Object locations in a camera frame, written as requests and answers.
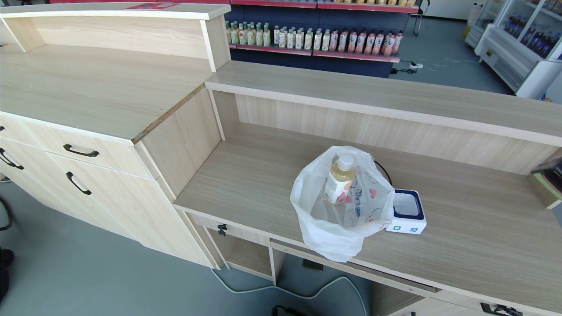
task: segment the light wood countertop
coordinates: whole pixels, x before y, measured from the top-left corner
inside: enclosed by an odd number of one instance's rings
[[[0,8],[0,18],[38,16],[128,16],[211,20],[230,12],[228,4],[180,3],[163,10],[127,10],[145,2],[56,3]]]
[[[129,140],[211,75],[204,59],[119,49],[8,44],[0,53],[1,111]]]
[[[289,200],[293,181],[329,146],[343,144],[241,123],[174,204],[304,246]],[[444,290],[562,313],[562,229],[525,176],[354,146],[373,154],[394,187],[420,192],[428,226],[418,236],[372,235],[352,262]]]
[[[562,147],[562,105],[442,85],[231,61],[208,89]]]

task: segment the drawer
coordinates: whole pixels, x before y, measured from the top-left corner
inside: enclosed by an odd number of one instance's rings
[[[39,142],[22,124],[21,118],[14,114],[0,112],[0,138],[40,147]]]
[[[454,293],[454,292],[450,292],[450,291],[439,292],[439,294],[437,294],[437,296],[436,296],[436,299],[446,301],[446,302],[449,302],[449,303],[453,303],[455,305],[468,307],[470,309],[478,310],[480,312],[482,312],[481,303],[488,304],[492,310],[494,308],[498,307],[498,305],[503,305],[503,304],[498,303],[498,302],[481,300],[481,299],[477,299],[477,298],[474,298],[474,297],[470,297],[470,296],[466,296],[466,295],[462,295],[462,294],[458,294],[458,293]],[[525,308],[519,308],[519,307],[514,307],[514,308],[517,311],[522,312],[523,316],[547,316],[547,315],[552,315],[552,313],[548,313],[548,312],[546,312],[545,314],[538,314],[538,313],[529,312]]]
[[[153,179],[129,140],[42,121],[24,124],[47,151]]]
[[[214,230],[215,232],[218,232],[218,225],[222,225],[224,224],[224,222],[218,221],[218,220],[214,220],[214,219],[210,219],[210,218],[206,218],[206,217],[202,217],[200,215],[197,214],[191,214],[193,217],[193,220],[195,221],[196,224],[201,225],[203,227],[207,227],[210,228],[211,230]],[[251,241],[254,243],[258,243],[260,245],[263,246],[267,246],[269,247],[269,237],[267,236],[263,236],[261,234],[255,233],[255,232],[250,232],[245,228],[241,228],[237,225],[231,225],[231,224],[225,224],[226,225],[226,229],[224,230],[224,232],[227,235],[232,235],[234,237],[238,237],[247,241]]]

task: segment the white cable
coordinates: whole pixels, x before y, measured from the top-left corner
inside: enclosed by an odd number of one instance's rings
[[[211,271],[212,271],[212,273],[215,275],[215,277],[217,277],[217,279],[219,279],[220,283],[222,283],[222,284],[224,285],[224,287],[226,287],[230,292],[235,293],[235,294],[252,293],[252,292],[257,292],[257,291],[261,291],[261,290],[267,290],[268,288],[276,288],[276,289],[281,290],[281,291],[283,291],[283,292],[285,292],[285,293],[291,294],[291,295],[296,296],[296,297],[300,297],[300,298],[305,299],[305,300],[311,300],[311,299],[317,297],[318,295],[320,295],[320,293],[322,293],[322,291],[323,291],[325,288],[329,287],[330,285],[336,283],[336,282],[339,281],[339,280],[345,279],[345,280],[347,280],[347,281],[351,284],[351,286],[355,289],[355,292],[357,292],[357,295],[359,296],[359,300],[361,300],[361,306],[363,307],[363,312],[365,313],[365,316],[369,316],[369,315],[367,314],[367,309],[365,308],[365,303],[363,302],[363,298],[361,297],[361,293],[359,292],[359,289],[358,289],[357,286],[355,286],[355,284],[354,284],[348,277],[346,277],[346,276],[341,276],[341,277],[338,277],[338,278],[335,278],[335,279],[331,280],[331,281],[328,282],[326,285],[324,285],[323,287],[321,287],[321,288],[320,288],[314,295],[312,295],[312,296],[304,296],[304,295],[299,295],[299,294],[290,292],[290,291],[288,291],[288,290],[285,290],[285,289],[282,288],[282,287],[275,286],[275,285],[268,285],[268,286],[264,286],[264,287],[253,288],[253,289],[250,289],[250,290],[238,291],[238,290],[235,290],[235,289],[231,288],[230,286],[228,286],[228,285],[223,281],[223,279],[217,274],[217,272],[216,272],[214,269],[211,269]]]
[[[451,58],[449,58],[449,57],[442,57],[442,58],[443,58],[443,60],[445,60],[445,61],[449,61],[449,63],[448,63],[447,65],[431,64],[431,63],[429,62],[429,59],[425,59],[425,58],[419,58],[419,59],[418,59],[418,63],[419,63],[421,60],[425,60],[425,61],[427,62],[427,63],[424,64],[424,65],[425,65],[425,68],[427,68],[429,71],[437,71],[437,69],[435,69],[436,66],[438,66],[438,67],[449,67],[449,66],[451,66],[451,62],[475,62],[476,64],[478,64],[478,61],[476,61],[476,60],[467,60],[467,59],[463,59],[463,60],[454,60],[454,59],[451,59]]]

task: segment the gray floor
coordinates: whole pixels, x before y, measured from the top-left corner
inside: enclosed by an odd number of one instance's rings
[[[447,57],[457,61],[478,61],[479,58],[474,54],[472,47],[464,42],[463,30],[466,22],[423,18],[421,25],[420,33],[416,37],[413,34],[414,18],[410,19],[404,32],[404,41],[400,45],[400,59],[421,62],[424,68],[416,74],[398,73],[390,78],[513,94],[486,63],[451,62],[443,59]],[[450,66],[432,67],[433,64]],[[407,69],[408,65],[400,63],[395,64],[395,67]]]
[[[359,297],[346,281],[338,281],[313,300],[275,289],[233,294],[209,268],[144,248],[49,209],[13,183],[1,183],[0,196],[16,215],[14,226],[0,232],[0,246],[17,256],[0,315],[269,316],[278,304],[309,316],[363,315]],[[0,226],[5,223],[5,215],[0,214]],[[286,257],[282,287],[311,295],[345,275],[327,267],[323,272],[304,269],[301,263],[296,257]],[[234,269],[219,274],[237,290],[271,284]],[[350,278],[368,304],[370,282]]]

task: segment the red shelf edge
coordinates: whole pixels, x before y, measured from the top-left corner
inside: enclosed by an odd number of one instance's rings
[[[264,6],[264,7],[291,7],[291,8],[316,8],[316,2],[294,2],[294,1],[273,1],[273,0],[230,0],[230,4],[243,6]]]
[[[279,47],[265,47],[254,45],[240,45],[236,44],[236,49],[245,49],[247,51],[260,51],[260,52],[273,52],[291,55],[312,56],[312,51],[306,49],[292,49],[292,48],[279,48]]]
[[[400,56],[382,56],[382,55],[365,55],[365,54],[355,54],[355,53],[340,53],[340,52],[324,52],[324,51],[314,51],[313,56],[319,57],[334,57],[343,59],[357,59],[357,60],[371,60],[380,62],[399,62]]]
[[[318,9],[333,10],[361,10],[361,11],[379,11],[379,12],[398,12],[398,13],[418,13],[418,6],[391,6],[388,4],[370,4],[370,3],[318,3]]]

